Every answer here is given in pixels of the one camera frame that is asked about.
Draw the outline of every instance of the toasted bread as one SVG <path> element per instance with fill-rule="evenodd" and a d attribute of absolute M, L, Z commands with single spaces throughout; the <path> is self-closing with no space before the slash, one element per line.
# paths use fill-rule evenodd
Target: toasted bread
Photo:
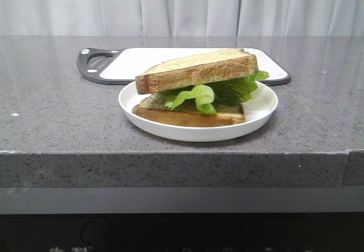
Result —
<path fill-rule="evenodd" d="M 192 100 L 185 101 L 175 110 L 169 110 L 164 103 L 164 97 L 161 94 L 152 94 L 133 107 L 132 112 L 152 121 L 178 126 L 217 127 L 245 122 L 242 105 L 218 104 L 218 113 L 204 114 L 196 109 Z"/>
<path fill-rule="evenodd" d="M 257 58 L 243 48 L 201 53 L 158 64 L 135 78 L 138 94 L 230 80 L 257 73 Z"/>

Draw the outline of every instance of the lettuce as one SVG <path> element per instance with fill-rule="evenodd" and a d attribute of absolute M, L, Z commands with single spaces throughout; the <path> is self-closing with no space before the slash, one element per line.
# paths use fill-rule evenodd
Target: lettuce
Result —
<path fill-rule="evenodd" d="M 269 77 L 265 71 L 232 80 L 212 82 L 205 85 L 164 91 L 166 107 L 173 110 L 185 100 L 195 99 L 197 110 L 205 114 L 217 113 L 215 103 L 236 106 L 252 98 L 251 93 L 258 88 L 256 81 Z"/>
<path fill-rule="evenodd" d="M 215 92 L 217 102 L 235 106 L 241 102 L 246 102 L 251 99 L 251 93 L 258 88 L 256 81 L 264 80 L 269 77 L 265 71 L 246 77 L 239 77 L 232 80 L 224 80 L 213 83 L 208 83 Z"/>
<path fill-rule="evenodd" d="M 206 85 L 196 85 L 192 90 L 183 90 L 179 92 L 178 95 L 166 95 L 166 107 L 173 110 L 175 107 L 181 105 L 185 100 L 190 100 L 195 98 L 197 110 L 205 114 L 216 114 L 217 111 L 213 106 L 214 92 L 211 87 Z"/>

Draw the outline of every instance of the curtain fold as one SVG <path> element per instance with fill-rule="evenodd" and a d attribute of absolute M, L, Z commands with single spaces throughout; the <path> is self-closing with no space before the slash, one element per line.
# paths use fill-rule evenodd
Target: curtain fold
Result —
<path fill-rule="evenodd" d="M 364 0 L 0 0 L 0 35 L 363 36 Z"/>

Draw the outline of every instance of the gray countertop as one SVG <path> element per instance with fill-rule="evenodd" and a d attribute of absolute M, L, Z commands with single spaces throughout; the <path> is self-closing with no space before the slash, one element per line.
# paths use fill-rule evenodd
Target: gray countertop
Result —
<path fill-rule="evenodd" d="M 135 127 L 120 85 L 82 78 L 86 47 L 250 47 L 292 81 L 256 132 L 178 142 Z M 364 184 L 364 38 L 0 38 L 0 187 L 305 187 Z"/>

